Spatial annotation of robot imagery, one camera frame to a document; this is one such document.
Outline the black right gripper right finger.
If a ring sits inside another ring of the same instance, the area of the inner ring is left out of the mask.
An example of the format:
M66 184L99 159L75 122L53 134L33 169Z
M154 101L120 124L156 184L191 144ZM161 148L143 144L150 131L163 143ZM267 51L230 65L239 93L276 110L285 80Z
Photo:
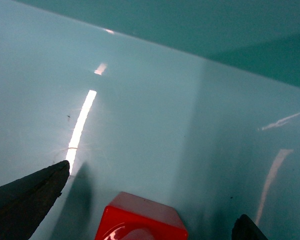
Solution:
M242 214L234 223L231 231L232 240L268 240L256 224Z

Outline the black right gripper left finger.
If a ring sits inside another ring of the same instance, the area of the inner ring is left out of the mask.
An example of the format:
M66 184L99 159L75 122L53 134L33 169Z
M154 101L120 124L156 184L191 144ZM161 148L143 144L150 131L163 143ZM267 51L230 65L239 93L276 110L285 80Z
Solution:
M28 240L44 220L70 175L63 160L0 186L0 240Z

